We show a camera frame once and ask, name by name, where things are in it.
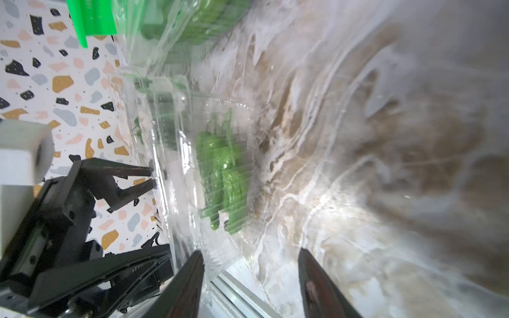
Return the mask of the clear clamshell container front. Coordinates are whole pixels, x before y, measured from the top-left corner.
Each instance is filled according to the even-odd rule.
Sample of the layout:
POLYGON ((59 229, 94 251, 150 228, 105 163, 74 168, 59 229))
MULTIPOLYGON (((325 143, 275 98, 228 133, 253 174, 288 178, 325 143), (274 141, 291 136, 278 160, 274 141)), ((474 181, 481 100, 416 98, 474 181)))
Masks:
POLYGON ((258 243, 253 108, 193 90, 184 76, 128 68, 111 85, 152 169, 174 268, 199 250, 205 275, 215 278, 258 243))

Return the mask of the green peppers bunch front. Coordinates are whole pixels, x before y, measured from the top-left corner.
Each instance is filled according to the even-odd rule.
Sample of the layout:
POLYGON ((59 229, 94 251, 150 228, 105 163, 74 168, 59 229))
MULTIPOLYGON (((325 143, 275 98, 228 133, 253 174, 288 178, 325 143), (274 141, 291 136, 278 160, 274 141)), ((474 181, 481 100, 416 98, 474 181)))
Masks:
POLYGON ((232 131, 233 111, 229 109, 220 128, 206 129, 196 137, 196 159, 202 185, 205 207, 201 218, 208 218, 210 227, 220 227, 220 213, 228 214, 224 230, 234 235, 247 220, 249 172, 242 146, 236 143, 232 131))

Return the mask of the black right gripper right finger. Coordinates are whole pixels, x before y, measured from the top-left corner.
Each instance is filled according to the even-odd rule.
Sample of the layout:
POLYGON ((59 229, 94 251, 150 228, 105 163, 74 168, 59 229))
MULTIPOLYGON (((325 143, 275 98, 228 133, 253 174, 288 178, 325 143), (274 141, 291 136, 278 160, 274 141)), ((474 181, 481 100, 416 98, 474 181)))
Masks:
POLYGON ((307 318, 362 318, 307 249, 298 255, 304 314, 307 318))

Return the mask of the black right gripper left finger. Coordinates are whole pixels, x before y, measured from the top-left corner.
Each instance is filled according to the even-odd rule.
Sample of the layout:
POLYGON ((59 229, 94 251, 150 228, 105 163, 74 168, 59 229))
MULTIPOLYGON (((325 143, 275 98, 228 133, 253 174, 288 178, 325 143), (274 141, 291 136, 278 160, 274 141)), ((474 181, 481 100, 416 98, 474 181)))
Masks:
POLYGON ((205 264, 196 250, 143 318, 198 317, 205 264))

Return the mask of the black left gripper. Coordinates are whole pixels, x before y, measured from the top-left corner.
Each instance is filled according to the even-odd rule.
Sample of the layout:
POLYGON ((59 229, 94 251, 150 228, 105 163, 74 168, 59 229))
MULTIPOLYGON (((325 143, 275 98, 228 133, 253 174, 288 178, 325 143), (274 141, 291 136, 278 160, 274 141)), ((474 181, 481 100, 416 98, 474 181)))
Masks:
POLYGON ((134 276, 103 291, 92 306, 94 314, 110 314, 170 256, 170 246, 160 245, 101 258, 99 242, 87 239, 95 199, 105 200, 110 213, 121 209, 155 189, 151 168, 100 158, 75 165, 78 177, 45 183, 7 249, 1 261, 2 308, 35 314, 136 268, 134 276), (120 188, 115 179, 129 176, 146 180, 120 188))

